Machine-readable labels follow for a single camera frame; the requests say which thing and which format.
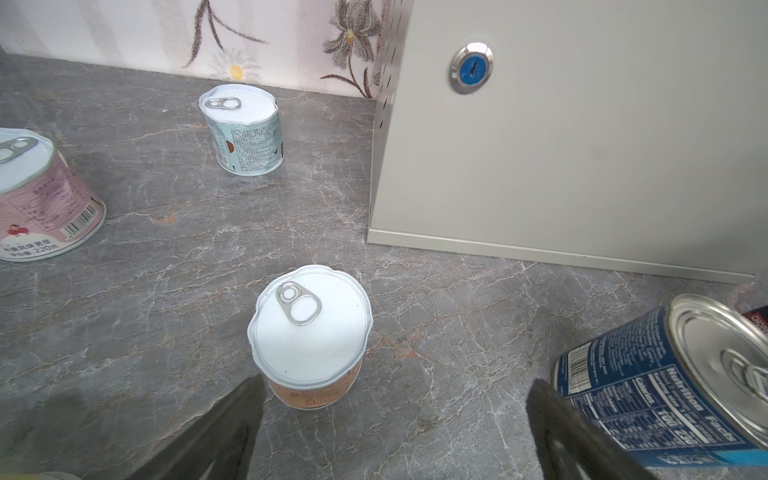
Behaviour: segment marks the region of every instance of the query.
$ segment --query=blue can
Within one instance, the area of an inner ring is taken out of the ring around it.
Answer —
[[[275,97],[250,85],[219,85],[198,102],[221,167],[236,175],[264,175],[283,163],[283,133]]]
[[[768,466],[768,338],[680,295],[555,363],[554,387],[639,463]]]

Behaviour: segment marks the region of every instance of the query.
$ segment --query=countertop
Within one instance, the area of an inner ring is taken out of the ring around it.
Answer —
[[[197,109],[222,82],[0,63],[2,126],[52,138],[108,206],[80,247],[0,262],[0,472],[134,471],[257,373],[246,338],[257,295],[308,263],[360,281],[373,331],[359,378],[329,408],[269,393],[249,478],[540,478],[525,397],[561,353],[678,293],[768,303],[764,281],[366,245],[371,101],[267,88],[286,160],[237,177],[216,163]]]

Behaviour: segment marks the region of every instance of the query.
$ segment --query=wallpaper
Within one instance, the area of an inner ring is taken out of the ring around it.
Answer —
[[[375,98],[390,2],[1,0],[12,54]]]

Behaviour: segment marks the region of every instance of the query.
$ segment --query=pink label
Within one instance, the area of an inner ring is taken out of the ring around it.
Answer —
[[[0,194],[0,259],[34,260],[68,250],[103,218],[104,204],[56,152],[45,172]]]

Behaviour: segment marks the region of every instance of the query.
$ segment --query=silver can lid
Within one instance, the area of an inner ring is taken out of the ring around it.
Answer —
[[[0,128],[0,194],[29,183],[53,160],[49,139],[21,128]]]
[[[306,265],[259,295],[248,340],[253,360],[272,381],[318,389],[360,361],[372,325],[371,304],[357,280],[327,266]]]
[[[669,330],[703,394],[768,449],[768,338],[738,312],[698,295],[672,300]]]
[[[253,125],[277,112],[275,97],[250,85],[219,85],[200,96],[198,106],[212,120],[225,124]]]

